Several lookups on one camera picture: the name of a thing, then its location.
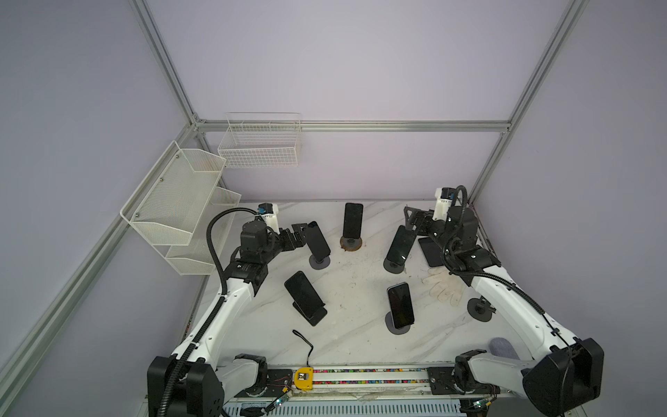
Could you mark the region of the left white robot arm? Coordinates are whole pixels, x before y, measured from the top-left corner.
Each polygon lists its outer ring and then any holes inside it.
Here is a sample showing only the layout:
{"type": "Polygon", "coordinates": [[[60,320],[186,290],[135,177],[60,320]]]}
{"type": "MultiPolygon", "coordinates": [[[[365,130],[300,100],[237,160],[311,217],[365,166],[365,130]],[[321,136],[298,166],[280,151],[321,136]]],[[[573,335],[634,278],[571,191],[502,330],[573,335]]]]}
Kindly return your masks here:
{"type": "Polygon", "coordinates": [[[222,345],[241,311],[257,296],[269,263],[306,244],[305,224],[276,228],[255,218],[243,225],[241,244],[226,267],[217,266],[221,286],[194,330],[168,356],[157,356],[147,371],[149,415],[224,416],[238,394],[257,396],[269,386],[267,359],[238,354],[220,365],[222,345]]]}

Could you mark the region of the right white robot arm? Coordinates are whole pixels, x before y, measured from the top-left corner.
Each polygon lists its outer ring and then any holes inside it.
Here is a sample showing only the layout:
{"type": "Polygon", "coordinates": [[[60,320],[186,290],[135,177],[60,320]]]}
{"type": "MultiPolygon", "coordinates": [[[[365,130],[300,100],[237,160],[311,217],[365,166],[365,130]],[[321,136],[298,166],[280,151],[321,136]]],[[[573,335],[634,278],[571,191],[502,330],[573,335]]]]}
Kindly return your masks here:
{"type": "Polygon", "coordinates": [[[406,228],[429,238],[448,273],[478,293],[472,305],[482,317],[499,314],[530,352],[527,361],[474,349],[454,362],[453,386],[471,394],[482,386],[509,390],[545,416],[566,412],[599,398],[604,350],[592,338],[581,339],[552,318],[510,278],[500,260],[479,245],[474,212],[451,207],[437,218],[432,210],[404,209],[406,228]]]}

